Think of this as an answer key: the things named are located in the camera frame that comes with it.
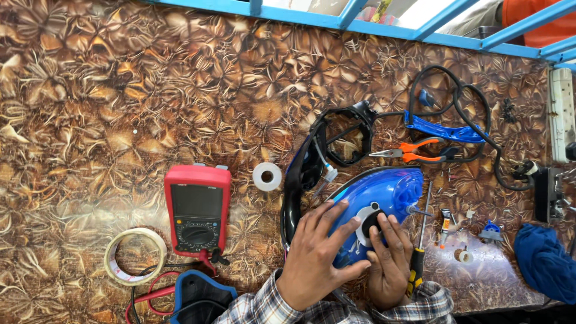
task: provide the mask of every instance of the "screwdriver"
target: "screwdriver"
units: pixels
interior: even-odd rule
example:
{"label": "screwdriver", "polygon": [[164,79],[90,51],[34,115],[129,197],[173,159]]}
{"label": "screwdriver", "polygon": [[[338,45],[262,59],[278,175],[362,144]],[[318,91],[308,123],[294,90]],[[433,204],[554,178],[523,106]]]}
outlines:
{"label": "screwdriver", "polygon": [[[428,204],[430,203],[431,192],[432,192],[432,181],[430,181],[430,185],[428,186],[428,197],[426,198],[425,212],[428,212]],[[422,248],[422,242],[424,241],[425,226],[426,226],[426,214],[424,214],[424,219],[422,220],[420,245],[418,246],[418,248],[416,247],[414,248],[414,252],[412,252],[412,258],[410,258],[410,279],[408,280],[408,288],[406,289],[406,294],[408,295],[408,297],[412,297],[412,293],[422,283],[422,272],[424,271],[424,249]]]}

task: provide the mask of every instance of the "shirt sleeve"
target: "shirt sleeve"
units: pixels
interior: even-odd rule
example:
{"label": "shirt sleeve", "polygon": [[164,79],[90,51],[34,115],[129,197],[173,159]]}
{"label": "shirt sleeve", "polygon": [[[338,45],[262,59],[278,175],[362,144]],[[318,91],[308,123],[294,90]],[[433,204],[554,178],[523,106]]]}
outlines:
{"label": "shirt sleeve", "polygon": [[450,291],[434,281],[425,281],[412,296],[412,303],[398,306],[391,310],[378,312],[370,305],[367,311],[374,323],[456,323],[451,316],[454,301],[450,297]]}
{"label": "shirt sleeve", "polygon": [[245,293],[230,303],[214,324],[290,324],[299,320],[303,313],[292,309],[282,299],[276,288],[276,279],[282,270],[276,270],[256,293]]}

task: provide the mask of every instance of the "masking tape roll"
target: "masking tape roll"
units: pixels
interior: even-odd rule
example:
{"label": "masking tape roll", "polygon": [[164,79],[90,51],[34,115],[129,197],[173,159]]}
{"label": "masking tape roll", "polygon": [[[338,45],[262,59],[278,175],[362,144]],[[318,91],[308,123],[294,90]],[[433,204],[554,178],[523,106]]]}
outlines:
{"label": "masking tape roll", "polygon": [[[120,241],[128,235],[145,236],[151,239],[160,250],[160,261],[158,263],[158,266],[151,273],[146,274],[144,276],[132,276],[124,272],[124,270],[120,269],[120,267],[118,267],[118,263],[116,262],[116,249],[118,248],[118,244],[120,244]],[[110,278],[114,279],[116,282],[123,284],[125,286],[136,286],[150,281],[160,271],[162,271],[162,267],[164,267],[164,262],[166,262],[167,254],[168,251],[166,249],[166,243],[164,243],[164,240],[156,232],[147,228],[132,228],[116,235],[114,240],[112,240],[110,244],[108,244],[108,246],[106,247],[106,252],[104,253],[104,268],[106,269],[106,272],[108,273]]]}
{"label": "masking tape roll", "polygon": [[[268,182],[262,179],[262,175],[266,171],[272,174],[272,178]],[[252,179],[254,179],[254,184],[258,189],[262,191],[272,191],[280,186],[280,182],[282,182],[282,171],[274,163],[262,162],[252,171]]]}
{"label": "masking tape roll", "polygon": [[470,253],[468,251],[462,251],[458,255],[458,261],[460,261],[462,263],[470,263],[473,260],[474,260],[474,256],[472,255],[472,253]]}

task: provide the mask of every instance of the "plaid shirt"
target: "plaid shirt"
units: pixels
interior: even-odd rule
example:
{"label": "plaid shirt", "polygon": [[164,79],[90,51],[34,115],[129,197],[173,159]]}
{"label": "plaid shirt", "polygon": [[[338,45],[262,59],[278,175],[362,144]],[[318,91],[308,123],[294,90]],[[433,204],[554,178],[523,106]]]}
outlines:
{"label": "plaid shirt", "polygon": [[320,301],[305,311],[290,308],[276,289],[275,271],[256,294],[247,293],[234,300],[214,324],[228,323],[456,323],[450,312],[454,302],[450,292],[436,282],[425,281],[412,295],[413,303],[378,312],[367,306],[367,312],[352,305]]}

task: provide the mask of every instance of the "glue tube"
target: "glue tube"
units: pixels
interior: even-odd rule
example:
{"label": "glue tube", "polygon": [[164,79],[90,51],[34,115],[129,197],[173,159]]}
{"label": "glue tube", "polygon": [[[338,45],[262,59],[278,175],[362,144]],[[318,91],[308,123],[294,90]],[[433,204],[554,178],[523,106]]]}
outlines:
{"label": "glue tube", "polygon": [[448,236],[448,226],[450,226],[450,209],[441,208],[442,216],[442,229],[440,229],[440,248],[444,248],[444,242],[446,242],[446,237]]}

